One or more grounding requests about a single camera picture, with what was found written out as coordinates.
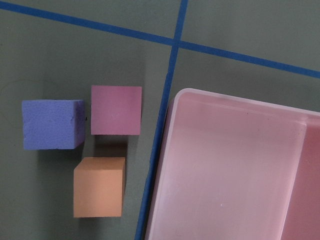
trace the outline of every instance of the blue line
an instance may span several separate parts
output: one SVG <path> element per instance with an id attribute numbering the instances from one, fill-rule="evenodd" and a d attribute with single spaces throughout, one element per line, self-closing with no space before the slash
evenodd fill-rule
<path id="1" fill-rule="evenodd" d="M 164 82 L 159 115 L 156 123 L 156 129 L 155 129 L 155 134 L 154 134 L 154 139 L 152 144 L 149 172 L 144 185 L 141 208 L 140 208 L 138 223 L 135 231 L 135 237 L 134 237 L 135 240 L 143 239 L 143 236 L 145 234 L 145 228 L 146 228 L 148 213 L 150 209 L 150 202 L 151 202 L 153 188 L 155 184 L 155 178 L 157 174 L 162 137 L 163 137 L 163 132 L 165 128 L 170 89 L 171 89 L 171 84 L 174 77 L 178 51 L 179 51 L 179 42 L 181 40 L 182 30 L 183 30 L 184 22 L 186 18 L 187 6 L 188 6 L 188 0 L 181 0 L 179 14 L 178 14 L 178 18 L 175 26 L 174 38 L 173 38 L 174 43 L 171 48 L 168 72 Z"/>
<path id="2" fill-rule="evenodd" d="M 142 31 L 136 31 L 127 29 L 124 27 L 109 25 L 101 22 L 90 21 L 74 16 L 63 15 L 51 11 L 40 10 L 32 7 L 21 6 L 17 4 L 12 4 L 4 1 L 0 1 L 0 9 L 8 10 L 11 12 L 31 15 L 34 17 L 39 17 L 43 19 L 49 19 L 57 22 L 62 22 L 66 24 L 77 25 L 89 29 L 100 30 L 103 32 L 118 34 L 122 36 L 127 36 L 131 38 L 146 40 L 154 43 L 164 44 L 172 46 L 174 44 L 174 40 L 169 37 L 159 36 L 151 33 L 146 33 Z"/>
<path id="3" fill-rule="evenodd" d="M 241 53 L 236 53 L 233 51 L 227 51 L 219 48 L 199 45 L 195 43 L 190 43 L 186 41 L 180 41 L 179 47 L 182 49 L 188 49 L 204 54 L 215 55 L 223 58 L 238 60 L 245 63 L 256 64 L 268 68 L 279 69 L 295 74 L 301 74 L 309 77 L 314 77 L 320 79 L 320 71 L 311 70 L 299 66 L 289 65 L 281 62 L 271 61 L 255 56 L 249 56 Z"/>

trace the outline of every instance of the cube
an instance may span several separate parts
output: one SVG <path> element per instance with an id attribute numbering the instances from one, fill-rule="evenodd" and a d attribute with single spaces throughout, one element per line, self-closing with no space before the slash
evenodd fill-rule
<path id="1" fill-rule="evenodd" d="M 124 194 L 124 157 L 85 157 L 74 169 L 75 218 L 120 217 Z"/>
<path id="2" fill-rule="evenodd" d="M 101 86 L 91 88 L 92 135 L 139 135 L 142 88 Z"/>
<path id="3" fill-rule="evenodd" d="M 85 141 L 83 100 L 22 101 L 26 150 L 74 149 Z"/>

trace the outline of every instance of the gray floor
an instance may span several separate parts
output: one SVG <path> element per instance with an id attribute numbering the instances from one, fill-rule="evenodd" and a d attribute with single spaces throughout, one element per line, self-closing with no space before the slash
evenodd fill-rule
<path id="1" fill-rule="evenodd" d="M 11 3 L 172 38 L 180 1 Z M 191 0 L 182 40 L 320 70 L 320 4 Z M 170 46 L 0 10 L 0 239 L 134 238 Z M 91 85 L 142 86 L 140 136 L 90 135 Z M 170 98 L 196 88 L 320 112 L 320 79 L 180 49 Z M 86 142 L 23 150 L 21 101 L 84 99 Z M 126 156 L 121 218 L 73 218 L 73 169 Z"/>

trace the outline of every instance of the orange cube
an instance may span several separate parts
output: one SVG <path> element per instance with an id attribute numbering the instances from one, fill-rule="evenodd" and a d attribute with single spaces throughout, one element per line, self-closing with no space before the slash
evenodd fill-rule
<path id="1" fill-rule="evenodd" d="M 74 169 L 75 218 L 120 217 L 124 195 L 124 157 L 85 157 Z"/>

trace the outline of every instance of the purple cube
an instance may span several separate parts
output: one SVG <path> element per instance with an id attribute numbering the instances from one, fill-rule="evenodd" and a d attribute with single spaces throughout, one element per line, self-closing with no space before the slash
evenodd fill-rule
<path id="1" fill-rule="evenodd" d="M 75 149 L 85 141 L 83 100 L 22 101 L 26 150 Z"/>

